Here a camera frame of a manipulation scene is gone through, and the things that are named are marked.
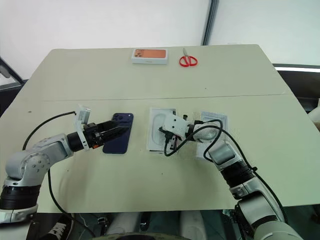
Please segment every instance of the smartphone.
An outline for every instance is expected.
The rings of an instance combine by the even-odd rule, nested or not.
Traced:
[[[134,115],[132,113],[115,113],[112,120],[118,122],[119,127],[129,128],[123,135],[105,142],[102,151],[105,154],[125,154],[128,149]]]

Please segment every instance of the table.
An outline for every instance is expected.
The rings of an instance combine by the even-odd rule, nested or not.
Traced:
[[[176,108],[179,116],[187,114],[189,120],[199,119],[201,111],[227,114],[229,132],[284,206],[320,203],[320,194],[312,190],[317,189],[320,180],[320,134],[262,51],[256,45],[190,47],[188,51],[199,59],[199,68],[204,73],[198,67],[183,68],[189,74],[177,77],[178,73],[183,72],[174,56],[182,52],[181,47],[169,48],[167,66],[131,65],[127,62],[131,52],[128,49],[52,51],[0,118],[0,180],[5,178],[5,160],[21,149],[25,138],[38,123],[82,104],[92,109],[89,122],[109,120],[115,112],[131,112],[134,121],[126,154],[106,155],[101,148],[79,151],[51,168],[54,195],[68,212],[233,208],[236,201],[216,167],[194,158],[194,143],[188,143],[172,157],[147,151],[149,108]],[[218,59],[222,58],[227,64],[227,57],[224,58],[222,53],[233,56],[228,67],[221,65],[225,70],[230,69],[223,79],[223,71],[215,69],[214,64],[211,67],[202,63],[203,58],[212,63],[218,63]],[[101,74],[108,71],[99,65],[96,66],[99,73],[94,72],[92,80],[84,82],[85,78],[80,78],[82,75],[79,72],[83,69],[85,58],[65,60],[69,55],[91,56],[88,61],[93,62],[88,66],[91,70],[97,63],[94,56],[100,55],[98,59],[106,59],[107,62],[113,56],[123,56],[126,57],[123,63],[125,70],[120,72],[122,63],[119,59],[117,67],[106,65],[105,68],[113,76],[118,71],[120,75],[127,72],[129,76],[136,72],[142,77],[132,78],[135,84],[128,83],[130,89],[127,89],[124,84],[129,80],[121,77],[116,81],[105,78],[103,82],[101,79],[104,76]],[[263,74],[259,77],[249,63],[254,63],[255,69]],[[51,70],[56,64],[64,66],[59,74]],[[160,81],[169,82],[167,78],[171,75],[166,67],[173,74],[172,88],[168,89]],[[149,68],[156,74],[153,75],[153,83],[146,86],[148,75],[153,73]],[[194,72],[198,72],[197,78],[191,77],[196,76]],[[67,80],[64,88],[58,84],[62,83],[57,78],[59,75]],[[52,82],[54,78],[57,78],[55,84]],[[234,87],[226,88],[226,81]],[[108,86],[105,96],[98,83]],[[91,85],[96,85],[96,91],[91,89]],[[163,87],[157,90],[151,88],[155,85]],[[201,90],[199,85],[210,88],[210,93]],[[48,136],[74,131],[72,117],[65,116],[42,127],[30,144]],[[39,212],[59,211],[50,199],[46,177],[38,204]]]

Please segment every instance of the shoe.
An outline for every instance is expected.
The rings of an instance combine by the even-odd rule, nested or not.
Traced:
[[[39,240],[67,240],[73,227],[74,221],[62,214],[53,228]]]

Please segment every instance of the red scissors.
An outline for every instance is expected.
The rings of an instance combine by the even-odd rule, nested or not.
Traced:
[[[182,67],[192,67],[192,66],[196,66],[198,64],[198,60],[194,57],[194,56],[189,56],[187,54],[187,51],[185,48],[183,48],[183,54],[184,56],[182,56],[179,60],[179,64]]]

